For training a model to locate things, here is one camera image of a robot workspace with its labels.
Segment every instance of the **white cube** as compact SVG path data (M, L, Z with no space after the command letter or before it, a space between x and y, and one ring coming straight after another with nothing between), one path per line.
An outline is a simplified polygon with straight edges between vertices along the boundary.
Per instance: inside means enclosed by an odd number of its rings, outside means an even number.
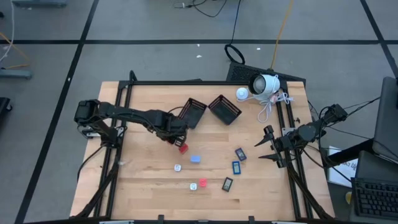
M180 172L181 171L181 165L180 164L175 164L174 165L174 170L177 171L177 172Z
M192 183L190 186L191 190L197 190L197 185L196 183Z

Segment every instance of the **blue object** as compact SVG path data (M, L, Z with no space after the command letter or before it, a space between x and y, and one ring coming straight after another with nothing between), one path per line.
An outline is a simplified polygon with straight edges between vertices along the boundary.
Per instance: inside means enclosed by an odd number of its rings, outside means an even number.
M240 161L247 159L246 155L244 154L242 148L235 150L236 155L238 156Z
M200 163L200 156L191 156L192 163Z
M232 170L234 174L241 174L241 165L239 161L232 162Z

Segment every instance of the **yellow cable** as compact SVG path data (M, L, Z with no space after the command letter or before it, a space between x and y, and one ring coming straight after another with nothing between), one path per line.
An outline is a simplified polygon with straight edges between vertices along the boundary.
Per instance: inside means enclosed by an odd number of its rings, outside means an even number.
M280 36L282 35L282 31L283 31L283 29L284 29L284 27L285 27L286 20L287 20L287 18L289 17L289 14L290 14L290 12L291 12L291 10L292 10L292 7L293 7L293 0L290 0L289 8L287 9L287 12L286 12L284 21L283 21L283 23L282 23L282 26L280 27L278 37L276 38L275 49L274 49L274 56L272 56L271 69L274 67L275 58L276 58L276 52L277 52L277 49L278 49L278 42L279 42Z
M30 62L29 57L26 56L26 54L23 51L19 50L14 44L12 44L11 41L2 32L0 32L0 36L2 36L3 39L8 42L8 44L11 44L12 47L14 47L28 62ZM14 66L7 67L6 69L26 67L26 66L29 66L29 64L14 65Z

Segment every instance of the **white paper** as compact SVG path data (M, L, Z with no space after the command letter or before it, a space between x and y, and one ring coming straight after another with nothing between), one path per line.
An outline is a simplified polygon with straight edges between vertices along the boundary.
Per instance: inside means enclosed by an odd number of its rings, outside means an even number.
M340 152L336 147L330 146L329 147L329 155L332 155L336 152ZM335 166L335 168L340 171L342 174L344 174L347 178L351 179L352 177L355 177L355 172L356 172L356 166L358 165L358 159L353 159L352 161L344 162L338 166ZM334 169L329 168L328 170L328 181L333 183L333 184L338 184L338 185L343 185L346 187L351 188L351 182L346 180L342 175L337 173Z

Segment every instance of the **black line on floor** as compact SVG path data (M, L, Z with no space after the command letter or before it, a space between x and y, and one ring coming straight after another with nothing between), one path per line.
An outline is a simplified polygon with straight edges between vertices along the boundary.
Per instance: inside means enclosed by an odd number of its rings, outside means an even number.
M373 18L372 12L371 12L366 0L361 0L361 4L362 4L363 9L365 10L365 13L366 13L368 19L369 19L369 22L372 25L373 31L376 34L377 39L380 41L381 48L383 49L384 55L387 58L388 64L390 65L394 76L396 78L398 78L398 67L397 67L396 61L394 60L393 56L391 55L390 50L388 49L386 42L384 41L383 35L381 34L381 31L380 31L379 27L377 26L376 21Z
M37 159L35 168L33 170L32 177L30 178L29 184L27 186L27 189L26 189L26 192L24 195L24 199L22 200L21 206L19 207L19 211L18 211L16 220L15 220L15 223L17 223L17 224L23 223L25 220L26 213L28 211L34 191L36 189L36 185L39 181L40 173L43 169L44 161L45 161L45 159L47 157L47 153L49 152L49 149L50 149L51 141L54 136L55 128L57 127L57 123L60 118L62 108L65 103L66 97L67 97L69 86L72 82L73 75L75 74L75 70L76 70L80 55L81 55L81 51L84 46L84 41L87 38L87 34L90 29L91 22L93 21L93 17L94 17L94 14L95 14L95 11L96 11L96 8L98 5L98 1L99 0L94 0L93 4L91 5L90 13L88 14L87 21L86 21L85 27L83 29L83 33L81 34L80 41L76 48L75 56L73 57L73 60L71 62L71 65L70 65L70 68L68 71L68 75L65 79L65 83L63 84L60 98L58 99L57 106L55 107L55 111L54 111L54 114L51 119L49 130L47 131L47 134L45 136L44 143L43 143L42 149L40 150L39 158Z
M86 40L85 44L118 44L118 45L149 45L149 44L229 44L227 39L208 40ZM276 40L234 40L234 44L275 44ZM280 40L279 44L307 45L368 45L380 44L378 40Z
M80 40L14 40L14 44L79 44ZM149 45L149 44L228 44L226 39L187 39L187 40L86 40L84 44L119 44L119 45ZM234 44L275 44L276 40L234 40ZM398 44L398 40L280 40L279 44L297 45L372 45Z
M14 44L79 44L80 40L14 40ZM8 44L6 40L0 40L0 44Z

